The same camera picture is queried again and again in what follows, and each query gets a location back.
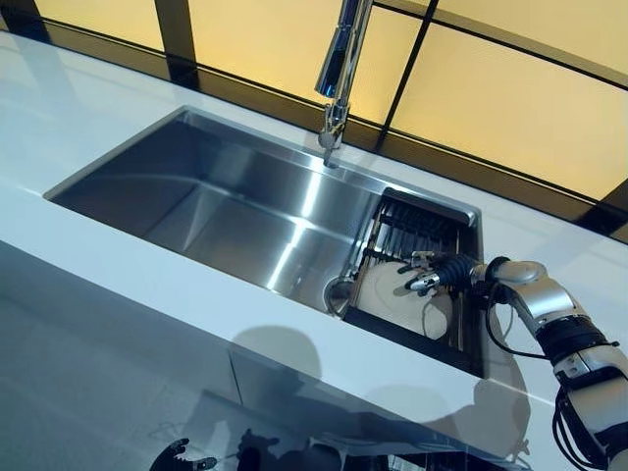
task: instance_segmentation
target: faucet spout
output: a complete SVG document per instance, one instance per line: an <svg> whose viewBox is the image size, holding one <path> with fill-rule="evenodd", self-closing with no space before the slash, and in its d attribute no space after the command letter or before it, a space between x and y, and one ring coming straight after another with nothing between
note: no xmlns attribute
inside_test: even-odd
<svg viewBox="0 0 628 471"><path fill-rule="evenodd" d="M342 1L338 26L316 82L316 91L333 98L332 103L325 106L325 121L318 137L325 149L324 162L328 167L335 166L332 152L342 142L349 114L349 94L372 6L373 0Z"/></svg>

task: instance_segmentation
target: silver robot arm segment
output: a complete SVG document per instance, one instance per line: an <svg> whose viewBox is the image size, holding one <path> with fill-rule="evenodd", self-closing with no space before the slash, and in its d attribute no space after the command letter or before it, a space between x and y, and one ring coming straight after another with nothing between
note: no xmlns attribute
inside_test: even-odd
<svg viewBox="0 0 628 471"><path fill-rule="evenodd" d="M591 464L594 469L628 469L628 359L542 264L498 257L485 265L461 255L428 252L414 253L415 260L424 271L406 287L419 294L439 285L460 290L486 287L485 294L491 287L498 303L512 305L560 383L554 437L564 418L588 462L574 463L565 454L567 458L579 469Z"/></svg>

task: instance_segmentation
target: white countertop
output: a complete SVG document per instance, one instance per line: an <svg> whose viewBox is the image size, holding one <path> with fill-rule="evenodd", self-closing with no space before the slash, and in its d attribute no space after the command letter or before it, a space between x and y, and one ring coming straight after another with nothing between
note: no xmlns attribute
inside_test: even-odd
<svg viewBox="0 0 628 471"><path fill-rule="evenodd" d="M0 32L0 240L225 340L269 325L300 331L318 351L322 381L415 422L437 420L473 404L480 383L505 392L521 389L498 375L480 381L42 198L56 184L182 105L319 152L311 132L156 78ZM344 146L340 156L347 166L478 207L486 260L506 255L544 263L597 326L627 351L628 246L355 148ZM243 346L303 373L314 373L298 352L247 341ZM519 349L538 349L521 323L515 323L508 341ZM517 358L516 363L531 407L525 434L531 455L525 459L537 469L565 469L566 461L550 431L557 390L551 367L527 358ZM459 438L490 450L477 438Z"/></svg>

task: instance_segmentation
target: sink drain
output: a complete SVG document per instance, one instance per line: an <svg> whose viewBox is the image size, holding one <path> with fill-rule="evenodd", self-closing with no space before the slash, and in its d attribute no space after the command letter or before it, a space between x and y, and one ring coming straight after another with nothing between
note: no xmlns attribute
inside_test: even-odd
<svg viewBox="0 0 628 471"><path fill-rule="evenodd" d="M334 278L327 283L323 296L330 314L338 317L344 316L344 312L351 300L354 285L355 281L349 277Z"/></svg>

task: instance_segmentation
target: kitchen sink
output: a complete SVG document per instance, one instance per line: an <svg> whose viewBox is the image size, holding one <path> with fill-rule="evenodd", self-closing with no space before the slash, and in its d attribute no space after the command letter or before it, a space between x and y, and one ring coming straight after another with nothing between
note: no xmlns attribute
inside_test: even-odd
<svg viewBox="0 0 628 471"><path fill-rule="evenodd" d="M383 195L390 196L391 191L395 197L401 195L402 204L432 219L430 227L420 225L419 245L401 241L388 253L381 244L369 245L368 238L374 218L384 211ZM482 256L479 213L474 208L419 188L329 169L320 157L293 144L188 107L45 196L341 318L342 312L330 304L330 287L345 281L350 297L367 246L371 252L386 252L384 259L399 259L404 250L421 248ZM397 216L409 218L408 214ZM436 226L445 230L430 233ZM388 231L380 237L392 243L396 229ZM462 316L458 318L457 328L442 343L468 354L473 343L468 339L470 330Z"/></svg>

